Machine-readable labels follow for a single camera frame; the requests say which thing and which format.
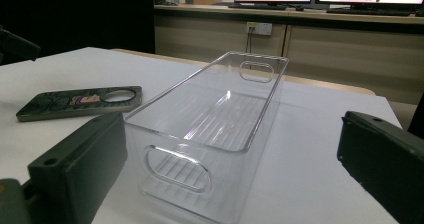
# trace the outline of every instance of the black partition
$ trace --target black partition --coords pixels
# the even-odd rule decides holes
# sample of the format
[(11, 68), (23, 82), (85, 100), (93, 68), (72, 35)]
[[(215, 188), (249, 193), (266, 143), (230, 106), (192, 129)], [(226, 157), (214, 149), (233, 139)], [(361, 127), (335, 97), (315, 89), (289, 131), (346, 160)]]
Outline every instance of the black partition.
[[(0, 0), (0, 25), (40, 57), (88, 46), (154, 53), (153, 18), (153, 0)], [(21, 61), (4, 54), (2, 64)]]

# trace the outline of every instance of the wall socket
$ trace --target wall socket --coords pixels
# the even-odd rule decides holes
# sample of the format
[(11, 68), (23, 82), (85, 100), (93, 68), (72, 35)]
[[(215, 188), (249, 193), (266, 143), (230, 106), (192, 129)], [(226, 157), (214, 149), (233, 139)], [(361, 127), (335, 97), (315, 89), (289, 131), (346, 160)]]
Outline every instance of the wall socket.
[(260, 23), (260, 22), (247, 22), (246, 33), (251, 31), (252, 34), (257, 35), (271, 35), (272, 24), (271, 23)]

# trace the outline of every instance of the keyboard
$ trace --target keyboard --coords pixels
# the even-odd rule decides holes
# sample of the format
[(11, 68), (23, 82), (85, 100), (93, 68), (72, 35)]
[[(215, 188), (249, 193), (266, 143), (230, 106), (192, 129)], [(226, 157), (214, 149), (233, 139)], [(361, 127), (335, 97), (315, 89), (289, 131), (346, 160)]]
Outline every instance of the keyboard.
[(241, 5), (241, 4), (232, 4), (228, 5), (228, 8), (238, 8), (238, 9), (260, 9), (260, 10), (279, 10), (284, 11), (287, 9), (286, 6), (268, 6), (268, 5)]
[(360, 9), (342, 9), (342, 8), (328, 9), (327, 13), (331, 13), (331, 14), (351, 14), (351, 15), (374, 15), (374, 16), (409, 16), (411, 14), (408, 11), (360, 10)]

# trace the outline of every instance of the screw hole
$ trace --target screw hole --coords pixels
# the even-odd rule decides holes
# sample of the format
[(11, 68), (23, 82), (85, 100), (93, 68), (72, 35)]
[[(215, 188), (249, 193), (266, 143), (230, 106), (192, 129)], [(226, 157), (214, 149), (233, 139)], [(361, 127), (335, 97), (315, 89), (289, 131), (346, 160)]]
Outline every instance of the screw hole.
[(55, 164), (56, 162), (57, 162), (57, 159), (56, 159), (56, 158), (51, 158), (51, 159), (46, 160), (46, 161), (44, 162), (44, 165), (46, 165), (46, 166), (50, 166), (50, 165)]

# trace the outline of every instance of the oval handle cutout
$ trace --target oval handle cutout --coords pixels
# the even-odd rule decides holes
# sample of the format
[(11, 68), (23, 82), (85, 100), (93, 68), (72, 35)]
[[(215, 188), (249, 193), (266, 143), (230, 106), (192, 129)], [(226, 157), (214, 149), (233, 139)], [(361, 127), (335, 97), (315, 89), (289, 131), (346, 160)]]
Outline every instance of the oval handle cutout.
[[(249, 75), (249, 72), (252, 71), (252, 67), (259, 67), (261, 68), (260, 71), (263, 73), (263, 76), (254, 76)], [(261, 63), (261, 62), (251, 62), (251, 61), (245, 61), (240, 64), (240, 77), (247, 81), (254, 81), (254, 82), (262, 82), (262, 83), (268, 83), (272, 80), (272, 76), (274, 75), (274, 68), (268, 63)]]
[(208, 192), (211, 177), (199, 160), (154, 145), (144, 150), (147, 171), (156, 178), (196, 193)]

